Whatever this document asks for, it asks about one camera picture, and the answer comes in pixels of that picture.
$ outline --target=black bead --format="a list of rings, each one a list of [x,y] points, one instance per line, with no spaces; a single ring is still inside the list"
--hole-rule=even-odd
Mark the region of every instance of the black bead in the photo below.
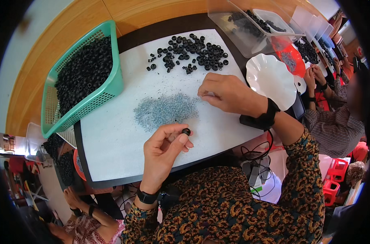
[[[187,134],[188,136],[190,136],[190,129],[188,129],[188,128],[183,129],[182,133]]]

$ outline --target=red plastic stool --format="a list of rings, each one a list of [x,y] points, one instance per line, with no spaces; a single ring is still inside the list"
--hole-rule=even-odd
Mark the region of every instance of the red plastic stool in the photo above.
[[[324,193],[324,205],[325,206],[329,207],[334,204],[340,187],[341,186],[335,181],[324,179],[323,193]]]
[[[346,170],[348,170],[349,164],[343,159],[334,159],[334,164],[327,171],[330,176],[330,180],[335,182],[343,182],[345,180]]]

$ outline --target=person in floral shirt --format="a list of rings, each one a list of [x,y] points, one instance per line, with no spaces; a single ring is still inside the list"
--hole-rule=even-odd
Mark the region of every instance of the person in floral shirt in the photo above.
[[[236,76],[209,73],[198,95],[226,112],[257,118],[268,110],[268,99]],[[193,147],[181,133],[187,127],[163,125],[144,144],[140,191],[158,192],[178,154]],[[146,204],[136,197],[124,220],[124,243],[316,243],[325,210],[318,145],[285,112],[276,112],[272,128],[288,154],[289,173],[277,204],[254,199],[240,168],[206,168],[173,183],[182,195],[161,224],[156,218],[158,202]]]

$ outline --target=patterned headscarf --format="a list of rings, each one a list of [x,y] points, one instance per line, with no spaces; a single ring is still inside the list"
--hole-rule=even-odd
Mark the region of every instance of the patterned headscarf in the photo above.
[[[357,162],[351,163],[349,164],[349,167],[348,167],[348,172],[346,174],[345,182],[347,184],[350,184],[352,180],[354,180],[356,183],[357,181],[363,178],[364,173],[365,173],[365,164],[363,162],[357,161]]]

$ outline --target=tiled floor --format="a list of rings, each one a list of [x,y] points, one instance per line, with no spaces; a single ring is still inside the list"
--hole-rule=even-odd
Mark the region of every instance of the tiled floor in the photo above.
[[[50,209],[55,210],[63,224],[71,216],[71,210],[63,197],[61,185],[56,177],[55,168],[45,168],[39,166],[40,169],[40,182],[46,197],[49,199],[47,205]]]

